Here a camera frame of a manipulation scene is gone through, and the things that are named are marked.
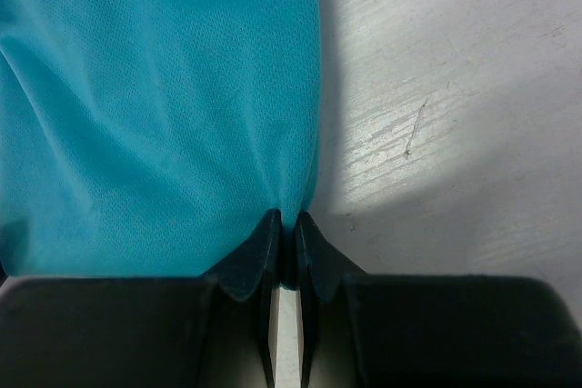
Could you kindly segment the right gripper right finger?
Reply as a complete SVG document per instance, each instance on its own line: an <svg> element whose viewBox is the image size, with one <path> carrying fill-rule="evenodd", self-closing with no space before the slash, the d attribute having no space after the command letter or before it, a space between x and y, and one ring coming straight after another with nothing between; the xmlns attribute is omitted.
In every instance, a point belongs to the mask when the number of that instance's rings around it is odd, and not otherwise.
<svg viewBox="0 0 582 388"><path fill-rule="evenodd" d="M305 387L578 387L581 334L546 283L369 274L295 228Z"/></svg>

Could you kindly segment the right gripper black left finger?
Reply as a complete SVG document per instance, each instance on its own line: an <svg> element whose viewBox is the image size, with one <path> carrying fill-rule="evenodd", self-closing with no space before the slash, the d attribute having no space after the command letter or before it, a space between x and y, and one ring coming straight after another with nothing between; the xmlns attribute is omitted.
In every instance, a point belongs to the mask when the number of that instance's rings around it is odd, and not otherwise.
<svg viewBox="0 0 582 388"><path fill-rule="evenodd" d="M191 278L3 281L4 387L271 387L281 218Z"/></svg>

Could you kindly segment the teal t shirt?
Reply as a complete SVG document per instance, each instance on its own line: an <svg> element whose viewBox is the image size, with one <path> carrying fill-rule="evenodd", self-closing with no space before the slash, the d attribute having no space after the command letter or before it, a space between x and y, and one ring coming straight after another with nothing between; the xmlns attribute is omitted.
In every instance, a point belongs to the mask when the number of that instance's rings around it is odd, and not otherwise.
<svg viewBox="0 0 582 388"><path fill-rule="evenodd" d="M194 276L313 196L318 0L1 0L1 263Z"/></svg>

